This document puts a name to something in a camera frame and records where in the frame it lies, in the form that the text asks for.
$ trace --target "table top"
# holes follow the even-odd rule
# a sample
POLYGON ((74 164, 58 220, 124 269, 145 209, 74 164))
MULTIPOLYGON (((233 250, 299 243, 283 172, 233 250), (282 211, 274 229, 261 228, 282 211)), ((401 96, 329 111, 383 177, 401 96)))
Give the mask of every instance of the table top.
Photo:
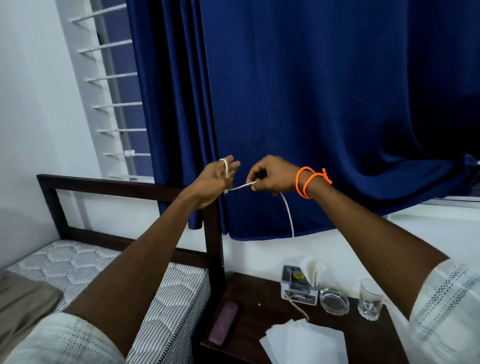
MULTIPOLYGON (((358 300, 349 298, 349 301, 350 312, 343 316, 328 314, 320 303, 299 306, 309 315, 311 323, 343 331, 349 364, 408 363, 386 307, 382 308, 378 321, 368 321, 358 313, 358 300)), ((302 318, 299 311, 280 297, 279 282, 234 273, 200 345, 248 363, 269 364, 259 340, 272 325, 302 318), (239 312, 226 342, 218 348, 208 342, 208 335, 228 301, 238 304, 239 312)))

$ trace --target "striped mattress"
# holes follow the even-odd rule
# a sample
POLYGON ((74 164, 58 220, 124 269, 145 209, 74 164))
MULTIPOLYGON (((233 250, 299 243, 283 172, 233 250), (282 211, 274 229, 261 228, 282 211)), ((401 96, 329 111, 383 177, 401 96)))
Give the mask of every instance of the striped mattress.
MULTIPOLYGON (((7 269, 60 289, 63 298, 55 311, 62 311, 119 254, 99 246, 59 240, 7 269)), ((189 363, 192 332, 209 296, 207 269, 169 263, 127 363, 189 363)))

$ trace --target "sleeve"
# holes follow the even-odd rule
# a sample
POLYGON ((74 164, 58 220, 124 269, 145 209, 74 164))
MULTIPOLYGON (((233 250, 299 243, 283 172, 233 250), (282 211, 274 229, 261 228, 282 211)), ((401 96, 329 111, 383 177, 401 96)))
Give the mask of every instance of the sleeve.
POLYGON ((10 353, 13 363, 112 363, 125 359, 113 342, 87 321, 66 313, 42 319, 10 353))
POLYGON ((425 280, 410 314, 413 342, 434 363, 480 361, 480 274, 451 259, 425 280))

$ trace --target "drinking glass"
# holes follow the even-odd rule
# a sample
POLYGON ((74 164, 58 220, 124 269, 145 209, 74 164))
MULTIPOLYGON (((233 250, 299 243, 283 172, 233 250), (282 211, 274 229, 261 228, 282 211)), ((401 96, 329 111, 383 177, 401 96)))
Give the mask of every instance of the drinking glass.
POLYGON ((378 320, 384 302, 384 293, 372 279, 360 282, 359 313, 370 321, 378 320))

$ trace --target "stack of paper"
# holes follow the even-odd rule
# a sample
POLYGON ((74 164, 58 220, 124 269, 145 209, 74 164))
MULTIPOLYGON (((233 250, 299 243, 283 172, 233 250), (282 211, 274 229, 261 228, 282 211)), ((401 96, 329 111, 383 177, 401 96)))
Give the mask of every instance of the stack of paper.
POLYGON ((343 332, 305 319, 273 325, 260 339, 273 364, 347 364, 343 332))

